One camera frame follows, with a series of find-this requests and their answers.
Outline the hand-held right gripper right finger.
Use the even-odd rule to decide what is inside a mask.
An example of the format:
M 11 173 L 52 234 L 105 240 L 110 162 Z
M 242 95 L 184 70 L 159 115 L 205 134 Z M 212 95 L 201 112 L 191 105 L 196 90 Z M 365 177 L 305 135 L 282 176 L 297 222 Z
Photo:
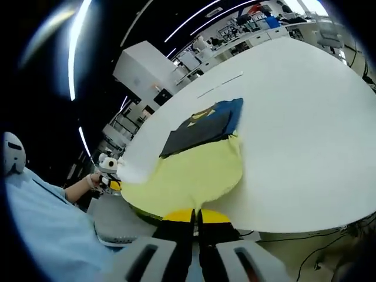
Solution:
M 197 226 L 205 281 L 284 281 L 284 263 L 243 239 L 227 216 L 201 209 Z

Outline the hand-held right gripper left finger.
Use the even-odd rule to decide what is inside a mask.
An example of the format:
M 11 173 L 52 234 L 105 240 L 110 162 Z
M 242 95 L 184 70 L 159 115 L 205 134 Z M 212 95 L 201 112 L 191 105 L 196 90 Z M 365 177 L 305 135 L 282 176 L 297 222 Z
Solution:
M 194 209 L 173 211 L 150 237 L 134 241 L 124 281 L 185 281 L 192 262 Z

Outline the person's left hand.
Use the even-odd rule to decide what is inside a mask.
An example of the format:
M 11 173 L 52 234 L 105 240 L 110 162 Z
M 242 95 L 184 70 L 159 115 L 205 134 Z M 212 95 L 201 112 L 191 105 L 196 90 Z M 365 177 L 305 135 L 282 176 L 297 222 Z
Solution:
M 91 173 L 86 176 L 86 181 L 91 189 L 94 189 L 100 186 L 101 174 L 100 173 Z

